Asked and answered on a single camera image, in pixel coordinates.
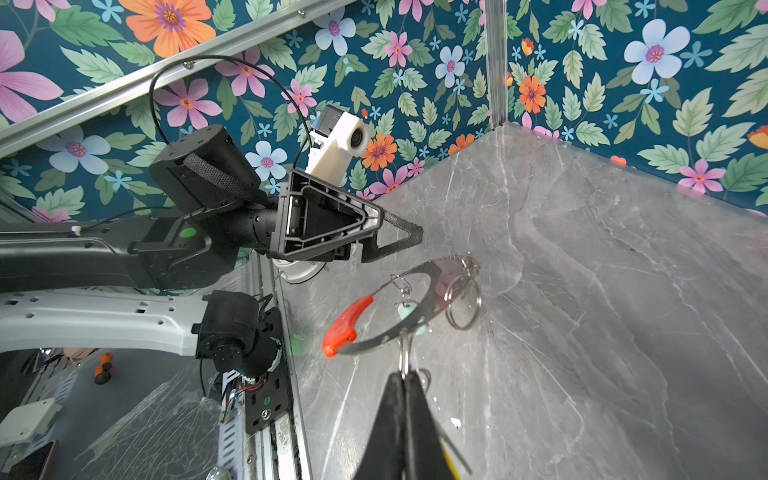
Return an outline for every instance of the gray marble surface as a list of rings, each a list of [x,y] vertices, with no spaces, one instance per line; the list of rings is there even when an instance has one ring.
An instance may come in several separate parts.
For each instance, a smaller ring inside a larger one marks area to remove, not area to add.
[[[413,357],[473,478],[768,478],[768,223],[706,200],[515,126],[387,194],[421,245],[283,285],[314,478],[351,478],[397,365],[322,354],[339,306],[466,251],[481,318]]]

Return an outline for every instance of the floral wallpaper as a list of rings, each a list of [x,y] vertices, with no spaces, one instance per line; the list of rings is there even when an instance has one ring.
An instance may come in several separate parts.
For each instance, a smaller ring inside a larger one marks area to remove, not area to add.
[[[509,118],[768,214],[767,0],[508,0]]]
[[[259,0],[46,1],[0,0],[5,124],[275,8]],[[298,111],[266,75],[233,61],[156,90],[154,108],[171,139],[223,124],[268,194],[306,166],[300,113],[311,124],[329,104],[351,111],[375,134],[341,187],[372,200],[488,130],[484,7],[362,0],[240,54],[274,73]],[[65,20],[66,28],[56,26]],[[160,140],[147,99],[138,98],[0,159],[0,190],[46,221],[167,207],[147,169]]]

